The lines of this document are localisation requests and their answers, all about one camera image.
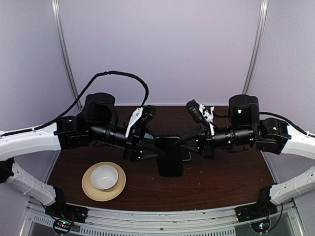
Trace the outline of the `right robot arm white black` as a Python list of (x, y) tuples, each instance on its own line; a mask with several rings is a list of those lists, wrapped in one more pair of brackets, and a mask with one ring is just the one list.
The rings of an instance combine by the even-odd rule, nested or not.
[(260, 119), (258, 98), (239, 94), (228, 101), (229, 126), (216, 126), (214, 107), (191, 100), (187, 111), (199, 125), (184, 135), (175, 146), (212, 159), (216, 149), (235, 146), (255, 147), (273, 154), (294, 154), (309, 159), (315, 157), (315, 136), (295, 125), (289, 119), (267, 112), (268, 118)]

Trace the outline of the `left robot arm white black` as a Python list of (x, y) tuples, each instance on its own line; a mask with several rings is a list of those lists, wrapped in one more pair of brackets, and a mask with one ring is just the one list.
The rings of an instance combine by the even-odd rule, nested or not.
[(115, 97), (108, 93), (89, 94), (76, 116), (62, 116), (49, 125), (1, 133), (1, 183), (12, 184), (25, 195), (39, 200), (47, 214), (67, 218), (75, 209), (66, 203), (63, 191), (24, 172), (14, 160), (16, 156), (71, 150), (100, 141), (107, 146), (123, 148), (123, 158), (132, 162), (161, 157), (163, 152), (155, 147), (155, 135), (147, 127), (155, 116), (155, 107), (137, 108), (128, 127), (124, 127), (118, 124), (119, 116), (114, 104)]

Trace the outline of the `black smartphone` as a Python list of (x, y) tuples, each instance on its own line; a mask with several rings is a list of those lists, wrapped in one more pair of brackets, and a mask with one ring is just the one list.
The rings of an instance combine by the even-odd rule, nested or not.
[(181, 150), (181, 155), (183, 162), (191, 161), (191, 153), (188, 150)]

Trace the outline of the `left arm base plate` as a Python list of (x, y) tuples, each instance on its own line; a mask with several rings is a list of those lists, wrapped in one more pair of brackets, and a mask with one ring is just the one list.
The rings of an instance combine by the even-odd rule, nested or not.
[(45, 208), (45, 213), (55, 220), (62, 219), (78, 223), (85, 223), (89, 211), (86, 207), (61, 202), (55, 202), (50, 206), (43, 206)]

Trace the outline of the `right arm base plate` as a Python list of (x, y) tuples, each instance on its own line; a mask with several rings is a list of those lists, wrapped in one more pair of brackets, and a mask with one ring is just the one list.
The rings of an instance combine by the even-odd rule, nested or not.
[(238, 222), (251, 221), (263, 217), (268, 217), (271, 214), (278, 212), (277, 206), (271, 202), (254, 203), (235, 208)]

